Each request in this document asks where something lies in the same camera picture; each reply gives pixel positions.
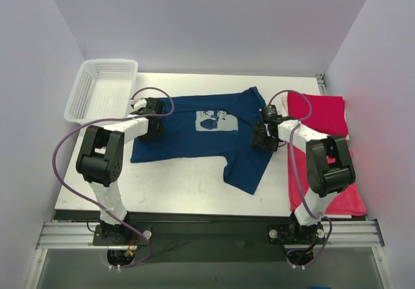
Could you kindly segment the blue t-shirt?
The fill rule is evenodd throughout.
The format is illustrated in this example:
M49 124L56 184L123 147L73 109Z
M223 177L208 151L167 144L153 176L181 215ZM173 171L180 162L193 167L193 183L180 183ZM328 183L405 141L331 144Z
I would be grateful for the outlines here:
M222 156L226 159L224 182L248 194L256 191L272 157L251 145L254 126L265 107L256 87L241 93L162 101L168 110L174 110L162 121L164 133L146 142L135 139L131 162Z

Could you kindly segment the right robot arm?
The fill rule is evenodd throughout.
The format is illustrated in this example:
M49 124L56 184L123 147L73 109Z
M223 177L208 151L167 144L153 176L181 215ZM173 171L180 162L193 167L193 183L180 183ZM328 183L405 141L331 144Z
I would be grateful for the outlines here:
M290 117L255 124L251 140L254 148L275 152L282 141L289 144L291 165L302 200L294 210L296 221L287 226L287 234L292 241L303 242L311 234L310 226L321 221L330 203L355 183L355 169L348 143L341 135L320 133ZM307 192L302 191L295 149L306 156Z

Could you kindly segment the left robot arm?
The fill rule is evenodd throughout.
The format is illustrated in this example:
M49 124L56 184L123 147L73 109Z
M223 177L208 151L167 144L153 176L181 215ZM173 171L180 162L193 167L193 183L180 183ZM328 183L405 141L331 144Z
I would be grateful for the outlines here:
M159 117L129 118L126 121L91 125L86 128L76 162L76 170L92 188L100 209L100 226L115 244L127 243L131 229L118 179L123 169L125 144L138 138L148 141L164 132Z

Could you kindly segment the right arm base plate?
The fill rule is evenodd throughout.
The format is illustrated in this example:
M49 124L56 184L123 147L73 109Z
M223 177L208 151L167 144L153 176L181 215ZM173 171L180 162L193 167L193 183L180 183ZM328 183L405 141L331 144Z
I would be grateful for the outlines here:
M298 224L268 224L267 240L270 245L312 246L322 244L326 233L322 224L304 226Z

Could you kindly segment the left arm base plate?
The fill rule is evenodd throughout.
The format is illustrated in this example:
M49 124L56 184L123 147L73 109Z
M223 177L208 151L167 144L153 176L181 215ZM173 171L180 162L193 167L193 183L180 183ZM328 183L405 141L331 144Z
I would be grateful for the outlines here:
M122 225L97 225L93 236L94 246L147 246L147 242Z

